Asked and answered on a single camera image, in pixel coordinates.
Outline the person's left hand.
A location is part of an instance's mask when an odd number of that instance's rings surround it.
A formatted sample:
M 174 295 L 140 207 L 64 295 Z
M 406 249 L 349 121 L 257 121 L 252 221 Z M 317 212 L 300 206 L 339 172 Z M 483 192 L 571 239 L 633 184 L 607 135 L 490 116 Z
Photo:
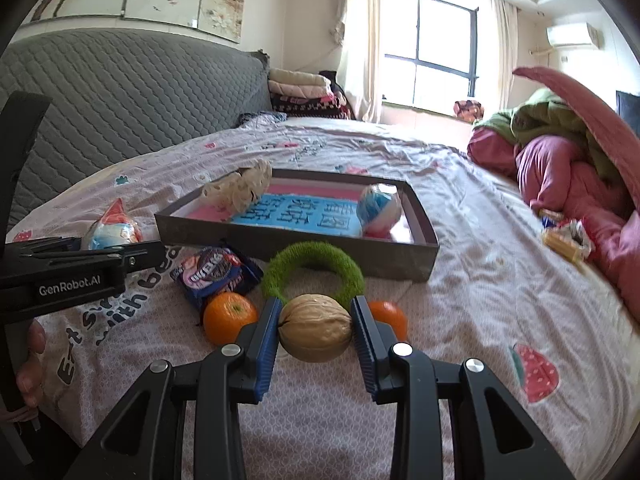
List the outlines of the person's left hand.
M 20 389 L 25 404 L 36 408 L 42 400 L 43 368 L 39 356 L 46 348 L 46 333 L 38 321 L 33 320 L 27 333 L 29 348 L 28 360 L 16 374 L 16 384 Z

